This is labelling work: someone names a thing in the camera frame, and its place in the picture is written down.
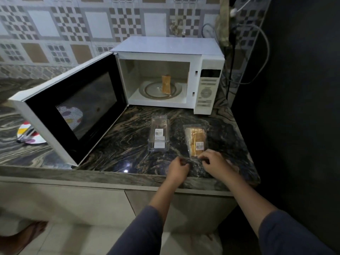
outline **metal tongs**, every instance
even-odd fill
[[[28,140],[28,138],[35,132],[34,127],[31,125],[27,128],[26,131],[23,132],[19,137],[17,137],[18,143],[24,143]]]

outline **open microwave door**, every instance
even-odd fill
[[[116,57],[111,52],[9,100],[57,154],[74,166],[126,109]]]

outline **dark wall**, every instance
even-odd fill
[[[259,192],[340,252],[340,0],[272,0],[268,66],[232,111]],[[261,66],[259,38],[244,82]]]

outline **hand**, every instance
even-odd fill
[[[189,169],[190,165],[182,165],[181,159],[178,156],[170,163],[166,180],[170,181],[178,188],[187,178]]]
[[[207,149],[198,158],[208,158],[210,164],[202,161],[204,169],[210,173],[216,179],[223,181],[226,176],[230,176],[234,173],[231,165],[222,157],[220,152],[216,152],[211,149]]]

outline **tiled wall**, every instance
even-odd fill
[[[238,20],[260,25],[269,2],[252,0]],[[0,77],[49,79],[131,35],[202,37],[203,24],[215,24],[218,14],[219,0],[0,0]],[[249,29],[238,33],[236,81],[257,36]],[[236,90],[232,85],[231,94]]]

